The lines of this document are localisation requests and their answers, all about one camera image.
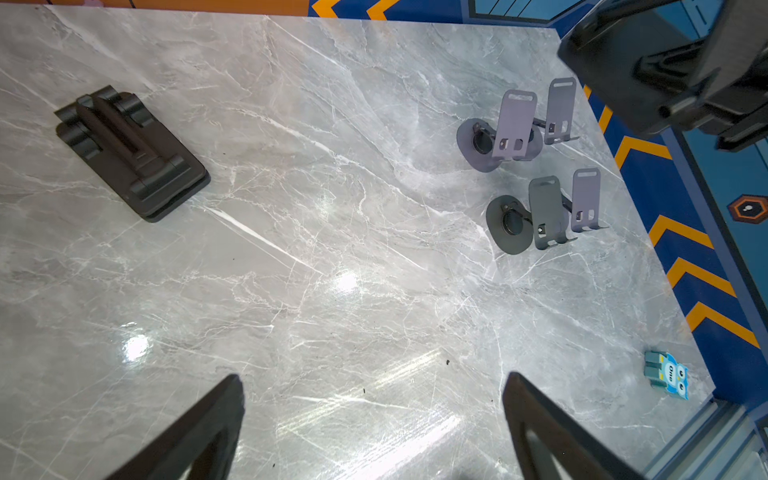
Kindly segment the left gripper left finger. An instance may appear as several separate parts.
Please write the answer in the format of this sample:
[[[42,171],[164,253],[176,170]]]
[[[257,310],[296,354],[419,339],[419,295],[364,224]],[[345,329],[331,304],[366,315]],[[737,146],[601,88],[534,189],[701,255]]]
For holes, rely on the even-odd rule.
[[[226,479],[245,414],[244,388],[226,376],[111,479]]]

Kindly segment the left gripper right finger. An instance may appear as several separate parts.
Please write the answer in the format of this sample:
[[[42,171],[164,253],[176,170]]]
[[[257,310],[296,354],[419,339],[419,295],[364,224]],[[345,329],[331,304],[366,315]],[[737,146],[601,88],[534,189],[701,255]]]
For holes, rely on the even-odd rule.
[[[518,372],[509,374],[502,403],[525,479],[641,479]]]

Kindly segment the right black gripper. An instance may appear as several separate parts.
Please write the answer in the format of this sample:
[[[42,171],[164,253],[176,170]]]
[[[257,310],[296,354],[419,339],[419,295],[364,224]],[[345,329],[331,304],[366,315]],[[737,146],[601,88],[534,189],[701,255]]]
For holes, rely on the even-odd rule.
[[[767,3],[725,1],[705,38],[641,57],[635,77],[665,92],[670,126],[738,152],[767,136]]]

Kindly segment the dark grey round phone stand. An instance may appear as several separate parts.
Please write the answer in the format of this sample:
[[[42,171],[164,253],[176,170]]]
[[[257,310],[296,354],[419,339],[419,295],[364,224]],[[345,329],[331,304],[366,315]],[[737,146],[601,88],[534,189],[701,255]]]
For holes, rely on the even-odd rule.
[[[518,255],[532,244],[546,250],[553,244],[571,241],[569,229],[569,200],[561,192],[556,176],[535,178],[528,186],[526,207],[511,195],[493,199],[487,206],[485,218],[496,246],[504,253]]]

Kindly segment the purple-grey phone stand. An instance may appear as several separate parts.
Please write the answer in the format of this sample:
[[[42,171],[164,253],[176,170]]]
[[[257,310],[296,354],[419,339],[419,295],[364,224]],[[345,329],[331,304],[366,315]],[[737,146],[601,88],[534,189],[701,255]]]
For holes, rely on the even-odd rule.
[[[537,96],[508,90],[503,95],[497,126],[472,118],[458,128],[458,148],[475,170],[490,173],[505,161],[532,161],[544,147],[540,122],[535,118]]]
[[[573,173],[570,202],[563,205],[570,213],[570,229],[575,233],[599,230],[601,173],[597,168],[578,169]]]
[[[545,119],[533,119],[533,125],[542,130],[545,145],[564,143],[574,139],[571,130],[578,82],[574,77],[555,78],[548,90]]]

